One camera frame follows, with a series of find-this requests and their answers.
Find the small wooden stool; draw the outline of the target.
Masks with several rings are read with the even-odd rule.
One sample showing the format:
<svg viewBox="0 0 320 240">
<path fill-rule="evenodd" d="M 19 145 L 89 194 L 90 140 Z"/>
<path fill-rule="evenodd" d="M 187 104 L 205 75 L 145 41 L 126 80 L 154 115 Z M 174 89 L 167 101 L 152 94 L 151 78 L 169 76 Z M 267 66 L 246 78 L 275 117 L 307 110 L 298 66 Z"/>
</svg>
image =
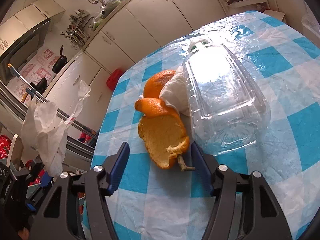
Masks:
<svg viewBox="0 0 320 240">
<path fill-rule="evenodd" d="M 274 11 L 274 10 L 264 10 L 263 11 L 264 14 L 271 16 L 273 18 L 278 19 L 281 22 L 286 23 L 286 19 L 285 19 L 285 14 L 283 12 L 279 12 L 279 11 Z"/>
</svg>

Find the black frying pan on counter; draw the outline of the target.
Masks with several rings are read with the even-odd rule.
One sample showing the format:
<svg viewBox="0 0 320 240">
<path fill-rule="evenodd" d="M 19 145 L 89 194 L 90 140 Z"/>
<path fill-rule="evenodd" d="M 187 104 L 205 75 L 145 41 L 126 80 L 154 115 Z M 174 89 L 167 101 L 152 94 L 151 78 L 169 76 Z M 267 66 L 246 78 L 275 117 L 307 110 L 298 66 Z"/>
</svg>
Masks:
<svg viewBox="0 0 320 240">
<path fill-rule="evenodd" d="M 58 74 L 60 70 L 67 64 L 68 60 L 65 55 L 63 55 L 63 46 L 60 47 L 60 57 L 53 65 L 52 71 L 55 74 Z"/>
</svg>

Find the orange peel dome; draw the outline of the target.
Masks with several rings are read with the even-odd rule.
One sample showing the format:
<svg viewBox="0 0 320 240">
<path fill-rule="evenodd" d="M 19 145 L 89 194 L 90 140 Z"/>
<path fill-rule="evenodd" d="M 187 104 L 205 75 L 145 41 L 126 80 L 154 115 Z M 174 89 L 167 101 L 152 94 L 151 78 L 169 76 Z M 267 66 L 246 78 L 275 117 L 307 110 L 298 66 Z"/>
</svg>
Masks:
<svg viewBox="0 0 320 240">
<path fill-rule="evenodd" d="M 144 86 L 144 98 L 159 98 L 164 85 L 173 78 L 175 70 L 163 70 L 148 79 Z"/>
</svg>

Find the blue checkered tablecloth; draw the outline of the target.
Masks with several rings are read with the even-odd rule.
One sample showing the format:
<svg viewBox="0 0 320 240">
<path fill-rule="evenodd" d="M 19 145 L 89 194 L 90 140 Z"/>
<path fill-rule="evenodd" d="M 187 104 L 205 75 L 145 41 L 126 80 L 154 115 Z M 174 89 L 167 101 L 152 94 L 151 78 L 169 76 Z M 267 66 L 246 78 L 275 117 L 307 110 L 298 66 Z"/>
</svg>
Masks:
<svg viewBox="0 0 320 240">
<path fill-rule="evenodd" d="M 183 119 L 191 141 L 234 172 L 259 171 L 292 238 L 319 209 L 319 47 L 285 23 L 248 11 L 210 23 L 140 60 L 120 78 L 92 165 L 130 147 L 107 205 L 119 239 L 201 239 L 214 198 L 197 172 L 159 168 L 138 135 L 135 102 L 154 74 L 185 66 L 196 79 Z"/>
</svg>

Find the clear plastic water bottle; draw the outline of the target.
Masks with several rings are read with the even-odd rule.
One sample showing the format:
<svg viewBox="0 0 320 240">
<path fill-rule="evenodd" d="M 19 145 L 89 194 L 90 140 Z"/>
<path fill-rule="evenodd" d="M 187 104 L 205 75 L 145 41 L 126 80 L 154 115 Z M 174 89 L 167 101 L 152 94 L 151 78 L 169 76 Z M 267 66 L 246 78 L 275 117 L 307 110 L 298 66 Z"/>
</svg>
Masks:
<svg viewBox="0 0 320 240">
<path fill-rule="evenodd" d="M 200 148 L 220 155 L 255 144 L 271 110 L 238 58 L 223 44 L 201 38 L 189 45 L 182 67 L 192 136 Z"/>
</svg>

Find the clear plastic bag in drawer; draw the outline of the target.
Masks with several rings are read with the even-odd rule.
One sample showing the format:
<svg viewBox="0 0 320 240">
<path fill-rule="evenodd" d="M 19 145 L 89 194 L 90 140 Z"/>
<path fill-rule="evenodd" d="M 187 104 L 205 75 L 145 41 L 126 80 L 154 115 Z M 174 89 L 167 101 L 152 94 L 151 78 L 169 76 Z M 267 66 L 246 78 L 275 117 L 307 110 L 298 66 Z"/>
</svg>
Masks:
<svg viewBox="0 0 320 240">
<path fill-rule="evenodd" d="M 312 13 L 307 13 L 302 17 L 303 35 L 320 47 L 319 23 Z"/>
</svg>

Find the red trash bin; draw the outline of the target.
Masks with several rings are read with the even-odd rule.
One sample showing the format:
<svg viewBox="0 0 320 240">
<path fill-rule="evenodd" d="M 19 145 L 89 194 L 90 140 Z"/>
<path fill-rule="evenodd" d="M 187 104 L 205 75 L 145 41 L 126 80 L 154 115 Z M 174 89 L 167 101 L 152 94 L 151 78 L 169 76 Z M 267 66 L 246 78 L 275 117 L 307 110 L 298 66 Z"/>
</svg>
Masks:
<svg viewBox="0 0 320 240">
<path fill-rule="evenodd" d="M 112 72 L 112 74 L 108 77 L 108 79 L 106 80 L 106 85 L 107 87 L 111 90 L 114 91 L 116 88 L 116 85 L 120 79 L 120 77 L 124 74 L 124 72 L 117 68 L 116 70 L 114 70 Z"/>
</svg>

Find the orange peel piece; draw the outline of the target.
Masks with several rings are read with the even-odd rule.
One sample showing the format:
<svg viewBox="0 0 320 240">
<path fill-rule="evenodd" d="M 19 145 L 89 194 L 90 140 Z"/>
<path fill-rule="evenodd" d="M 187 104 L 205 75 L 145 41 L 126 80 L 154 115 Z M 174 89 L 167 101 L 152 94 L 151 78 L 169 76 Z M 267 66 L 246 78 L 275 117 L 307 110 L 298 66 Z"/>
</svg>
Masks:
<svg viewBox="0 0 320 240">
<path fill-rule="evenodd" d="M 195 168 L 187 166 L 183 159 L 189 149 L 190 138 L 177 111 L 156 98 L 137 100 L 135 110 L 143 113 L 138 135 L 144 141 L 151 160 L 164 170 L 178 163 L 182 171 L 194 171 Z"/>
</svg>

